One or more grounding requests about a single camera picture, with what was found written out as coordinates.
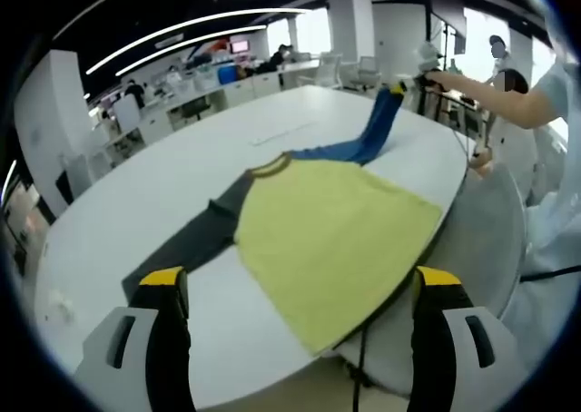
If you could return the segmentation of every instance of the white table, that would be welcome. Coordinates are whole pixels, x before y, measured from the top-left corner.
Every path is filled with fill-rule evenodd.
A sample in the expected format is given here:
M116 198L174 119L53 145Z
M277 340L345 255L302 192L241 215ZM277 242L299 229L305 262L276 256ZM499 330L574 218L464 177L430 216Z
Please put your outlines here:
M89 332L126 305L122 278L241 172L283 151L359 136L372 105L315 86L277 93L186 127L98 181L51 227L40 262L35 318L57 361L75 370ZM384 154L367 168L446 213L467 162L454 135L400 110ZM248 396L316 358L242 266L236 248L189 274L188 287L197 407ZM62 301L73 312L68 322L57 308Z

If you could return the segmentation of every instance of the white cabinet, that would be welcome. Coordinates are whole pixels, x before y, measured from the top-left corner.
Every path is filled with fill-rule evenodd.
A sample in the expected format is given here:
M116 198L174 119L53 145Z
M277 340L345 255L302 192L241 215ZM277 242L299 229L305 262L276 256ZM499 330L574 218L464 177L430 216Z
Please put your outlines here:
M252 77L256 97L268 96L281 90L279 74L259 74Z
M173 133L170 119L164 111L150 115L139 123L138 128L147 146Z
M230 83L224 88L228 108L246 103L255 98L252 78Z

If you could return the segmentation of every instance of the human arm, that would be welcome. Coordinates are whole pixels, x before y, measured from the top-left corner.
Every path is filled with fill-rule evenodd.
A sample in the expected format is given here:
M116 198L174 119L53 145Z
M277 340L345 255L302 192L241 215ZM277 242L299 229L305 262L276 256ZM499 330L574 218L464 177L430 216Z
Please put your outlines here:
M462 92L492 113L524 129L537 128L559 116L547 95L540 89L533 89L527 94L504 92L466 76L448 72L429 72L426 77L441 83L445 89Z

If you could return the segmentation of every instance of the ceiling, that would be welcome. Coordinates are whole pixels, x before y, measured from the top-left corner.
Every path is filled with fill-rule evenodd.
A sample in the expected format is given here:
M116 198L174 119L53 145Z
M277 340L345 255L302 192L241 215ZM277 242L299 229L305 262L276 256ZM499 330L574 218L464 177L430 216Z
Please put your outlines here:
M67 23L98 0L28 1L30 1L31 6L31 14L26 17L29 26L34 30L50 35L52 40ZM295 0L106 0L61 32L50 43L50 47L77 52L81 71L85 72L115 50L166 26L221 12L279 7L292 1ZM508 1L532 11L524 0ZM321 5L324 5L325 2L325 0L319 1ZM392 0L392 2L422 3L424 0ZM470 2L476 3L474 6L481 9L497 9L496 6L481 0L471 0ZM511 14L502 8L500 10L497 11L499 15ZM175 32L175 34L184 33L184 39L188 39L245 26L255 18L256 16L252 15L224 18L189 26ZM522 18L519 17L517 21L522 24ZM117 79L114 76L115 72L148 54L156 52L154 43L168 36L170 35L167 34L135 47L91 75L82 74L85 90L96 95L112 86Z

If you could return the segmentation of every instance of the computer screen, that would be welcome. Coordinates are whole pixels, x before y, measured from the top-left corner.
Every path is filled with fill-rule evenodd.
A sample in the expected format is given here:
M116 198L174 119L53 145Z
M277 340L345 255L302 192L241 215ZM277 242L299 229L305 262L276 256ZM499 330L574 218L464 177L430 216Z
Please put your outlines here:
M241 40L239 42L231 43L231 52L238 54L240 52L248 52L251 50L251 45L248 40Z
M431 12L466 38L466 17L462 0L429 0Z

